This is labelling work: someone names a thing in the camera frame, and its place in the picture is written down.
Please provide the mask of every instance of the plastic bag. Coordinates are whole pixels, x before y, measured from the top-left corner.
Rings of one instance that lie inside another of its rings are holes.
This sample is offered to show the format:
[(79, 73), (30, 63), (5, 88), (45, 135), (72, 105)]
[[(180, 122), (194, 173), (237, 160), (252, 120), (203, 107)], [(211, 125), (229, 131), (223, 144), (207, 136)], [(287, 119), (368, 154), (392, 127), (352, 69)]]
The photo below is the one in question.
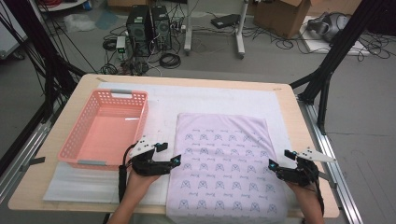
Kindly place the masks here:
[(95, 28), (95, 23), (91, 21), (88, 15), (71, 14), (64, 17), (67, 33), (77, 31), (90, 31)]

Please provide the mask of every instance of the tabletop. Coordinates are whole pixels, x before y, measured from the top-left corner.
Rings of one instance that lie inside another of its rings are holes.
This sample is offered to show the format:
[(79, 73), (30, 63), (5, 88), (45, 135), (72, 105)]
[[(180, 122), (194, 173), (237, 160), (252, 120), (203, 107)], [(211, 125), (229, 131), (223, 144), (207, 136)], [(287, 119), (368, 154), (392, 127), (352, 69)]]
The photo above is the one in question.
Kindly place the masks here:
[[(272, 91), (279, 102), (283, 120), (288, 131), (292, 148), (304, 150), (314, 148), (314, 143), (308, 131), (300, 107), (295, 95), (288, 84), (241, 82), (224, 80), (207, 80), (193, 78), (170, 78), (170, 77), (126, 77), (107, 75), (85, 75), (78, 83), (75, 91), (64, 107), (60, 117), (53, 125), (51, 131), (36, 157), (45, 157), (43, 163), (32, 165), (24, 175), (21, 183), (16, 188), (8, 207), (15, 210), (40, 210), (40, 211), (84, 211), (84, 212), (114, 212), (117, 204), (112, 203), (70, 203), (70, 202), (47, 202), (43, 196), (58, 164), (57, 155), (63, 146), (67, 135), (78, 119), (79, 112), (85, 105), (93, 89), (102, 82), (134, 83), (149, 85), (168, 85), (181, 87), (206, 87), (225, 88), (236, 90)], [(325, 217), (338, 217), (339, 209), (325, 180), (320, 179), (322, 196), (325, 202)], [(165, 214), (163, 205), (139, 205), (136, 213)], [(301, 211), (291, 209), (289, 217), (300, 217)]]

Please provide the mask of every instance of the black pole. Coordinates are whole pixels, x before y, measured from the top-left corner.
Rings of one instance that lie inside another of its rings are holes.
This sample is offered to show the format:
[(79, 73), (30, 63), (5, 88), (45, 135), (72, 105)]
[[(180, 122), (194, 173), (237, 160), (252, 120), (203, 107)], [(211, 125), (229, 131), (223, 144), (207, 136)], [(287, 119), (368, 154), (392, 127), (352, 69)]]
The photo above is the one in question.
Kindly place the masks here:
[(373, 20), (386, 3), (388, 3), (388, 0), (362, 0), (345, 29), (335, 39), (332, 48), (319, 68), (314, 73), (290, 84), (295, 89), (308, 83), (305, 90), (299, 94), (299, 99), (307, 105), (312, 105), (315, 98), (321, 92), (318, 109), (318, 127), (322, 134), (326, 134), (324, 124), (332, 74), (347, 56), (349, 50), (359, 39), (370, 21)]
[(77, 83), (69, 73), (68, 68), (59, 60), (59, 52), (37, 18), (31, 2), (26, 0), (4, 0), (4, 3), (33, 43), (41, 58), (46, 60), (46, 66), (50, 66), (50, 68), (45, 68), (47, 71), (51, 71), (46, 74), (46, 77), (56, 79), (63, 94), (71, 94)]

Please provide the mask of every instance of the folded cloth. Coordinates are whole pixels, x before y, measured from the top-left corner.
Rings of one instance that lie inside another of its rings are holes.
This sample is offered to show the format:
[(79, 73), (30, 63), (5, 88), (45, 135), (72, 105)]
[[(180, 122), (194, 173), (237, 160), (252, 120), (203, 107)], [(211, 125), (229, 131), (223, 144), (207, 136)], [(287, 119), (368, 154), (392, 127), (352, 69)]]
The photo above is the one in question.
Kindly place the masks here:
[(179, 114), (166, 215), (185, 223), (274, 223), (286, 218), (283, 183), (265, 119)]

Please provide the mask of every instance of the forearm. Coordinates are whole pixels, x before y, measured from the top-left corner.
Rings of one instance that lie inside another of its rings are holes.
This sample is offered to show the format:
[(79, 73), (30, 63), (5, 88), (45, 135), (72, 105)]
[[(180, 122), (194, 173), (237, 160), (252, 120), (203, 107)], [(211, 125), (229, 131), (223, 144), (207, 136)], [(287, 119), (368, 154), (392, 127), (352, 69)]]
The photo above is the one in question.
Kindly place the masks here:
[(318, 196), (314, 191), (304, 189), (304, 191), (296, 193), (296, 198), (307, 224), (324, 223)]
[(134, 209), (136, 208), (137, 202), (129, 202), (129, 201), (124, 201), (120, 203), (120, 206), (117, 208), (117, 210), (113, 213), (113, 216), (111, 216), (110, 220), (107, 222), (107, 224), (127, 224), (129, 223), (132, 214), (134, 213)]

